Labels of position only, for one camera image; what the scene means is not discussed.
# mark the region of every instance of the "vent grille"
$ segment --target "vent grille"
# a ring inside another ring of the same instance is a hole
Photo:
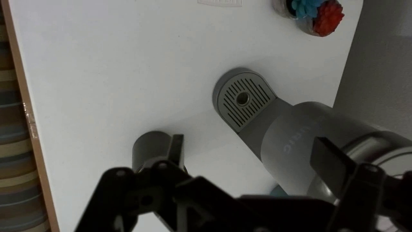
[[[234,77],[224,89],[220,103],[236,130],[241,130],[274,99],[268,85],[259,76],[252,77]]]

